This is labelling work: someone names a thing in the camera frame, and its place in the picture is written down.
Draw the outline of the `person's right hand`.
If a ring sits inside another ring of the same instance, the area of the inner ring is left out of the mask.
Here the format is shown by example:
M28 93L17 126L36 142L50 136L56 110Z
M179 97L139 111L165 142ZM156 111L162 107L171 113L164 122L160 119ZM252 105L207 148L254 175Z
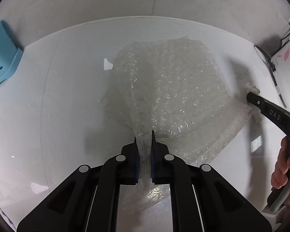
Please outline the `person's right hand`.
M287 157L288 138L285 136L281 141L281 148L275 163L275 170L271 176L271 185L280 189L288 182L287 172L290 170L290 156ZM286 207L290 207L290 194L284 201Z

